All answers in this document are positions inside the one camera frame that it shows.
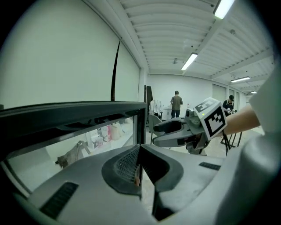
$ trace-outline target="ceiling light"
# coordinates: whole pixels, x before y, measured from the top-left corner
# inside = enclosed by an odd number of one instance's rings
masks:
[[[220,19],[223,19],[233,3],[234,0],[219,0],[214,10],[215,16]]]
[[[246,77],[243,77],[243,78],[238,78],[238,79],[232,80],[231,82],[234,83],[234,82],[238,82],[238,81],[242,81],[242,80],[248,80],[248,79],[250,79],[250,77],[246,76]]]
[[[181,70],[186,70],[190,64],[196,59],[198,55],[196,53],[192,53],[190,56],[189,56],[189,59],[186,61],[186,63],[184,64],[183,68],[181,68]]]

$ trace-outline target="white cloth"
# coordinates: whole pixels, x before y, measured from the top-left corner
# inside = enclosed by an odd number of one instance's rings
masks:
[[[149,105],[149,114],[154,115],[154,113],[158,113],[158,115],[161,115],[160,112],[163,112],[162,103],[159,100],[153,99]]]
[[[265,132],[281,131],[281,63],[278,62],[271,76],[250,101],[260,125]]]

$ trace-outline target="black vent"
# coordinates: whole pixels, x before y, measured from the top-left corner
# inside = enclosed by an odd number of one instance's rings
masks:
[[[42,206],[41,212],[56,219],[77,188],[77,184],[71,182],[64,183],[45,205]]]
[[[206,162],[200,163],[199,166],[206,167],[206,168],[209,168],[211,170],[216,170],[216,171],[218,171],[220,169],[219,165],[215,165],[215,164],[211,164],[211,163],[206,163]]]

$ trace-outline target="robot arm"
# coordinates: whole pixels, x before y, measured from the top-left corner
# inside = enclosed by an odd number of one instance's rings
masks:
[[[195,109],[187,109],[185,117],[172,119],[154,126],[154,131],[165,132],[153,139],[158,147],[186,145],[189,153],[200,154],[210,140],[226,127],[221,102],[208,98]]]

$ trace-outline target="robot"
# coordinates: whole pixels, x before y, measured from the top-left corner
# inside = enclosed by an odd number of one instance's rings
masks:
[[[226,124],[221,103],[208,98],[185,118],[155,126],[163,132],[154,138],[156,146],[131,145],[78,160],[27,199],[14,197],[40,224],[238,224],[278,174],[280,138],[254,138],[225,159],[201,156]],[[190,154],[163,148],[183,145]],[[142,169],[155,187],[152,215],[141,202]]]

